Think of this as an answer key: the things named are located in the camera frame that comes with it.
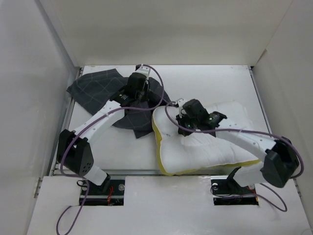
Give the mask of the white pillow yellow edge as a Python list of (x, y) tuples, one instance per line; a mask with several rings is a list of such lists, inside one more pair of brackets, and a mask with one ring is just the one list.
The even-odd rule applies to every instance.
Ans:
[(218, 167), (228, 169), (259, 163), (259, 159), (248, 151), (210, 134), (180, 135), (178, 127), (170, 121), (178, 113), (175, 107), (159, 106), (152, 114), (156, 158), (162, 174), (181, 175), (198, 170)]

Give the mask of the dark grey checked pillowcase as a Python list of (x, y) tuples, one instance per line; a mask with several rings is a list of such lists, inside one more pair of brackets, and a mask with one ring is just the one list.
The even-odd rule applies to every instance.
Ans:
[[(68, 88), (67, 92), (91, 115), (96, 114), (109, 98), (125, 86), (128, 77), (123, 77), (116, 69), (100, 72), (88, 73), (75, 80)], [(149, 96), (145, 102), (134, 102), (131, 104), (137, 108), (153, 108), (160, 100), (162, 87), (154, 78), (149, 78)], [(113, 126), (120, 129), (133, 130), (137, 139), (151, 133), (152, 111), (126, 111), (124, 118), (116, 122)]]

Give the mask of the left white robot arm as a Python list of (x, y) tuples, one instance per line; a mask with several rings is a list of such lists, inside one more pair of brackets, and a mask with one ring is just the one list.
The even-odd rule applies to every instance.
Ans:
[(132, 107), (147, 100), (150, 70), (133, 72), (127, 84), (114, 93), (88, 121), (72, 131), (59, 135), (57, 162), (79, 177), (87, 179), (92, 188), (104, 194), (110, 187), (110, 175), (94, 163), (92, 145), (114, 123), (125, 116), (123, 107)]

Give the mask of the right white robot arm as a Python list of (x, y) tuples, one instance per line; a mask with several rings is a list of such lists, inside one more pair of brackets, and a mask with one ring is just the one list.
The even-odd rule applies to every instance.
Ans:
[(213, 111), (209, 113), (197, 99), (175, 104), (179, 109), (176, 116), (178, 133), (188, 136), (192, 133), (211, 134), (249, 152), (260, 162), (249, 167), (235, 168), (218, 186), (225, 186), (234, 194), (240, 194), (244, 187), (269, 183), (283, 188), (293, 176), (301, 162), (290, 140), (274, 137), (265, 132), (244, 130), (226, 115)]

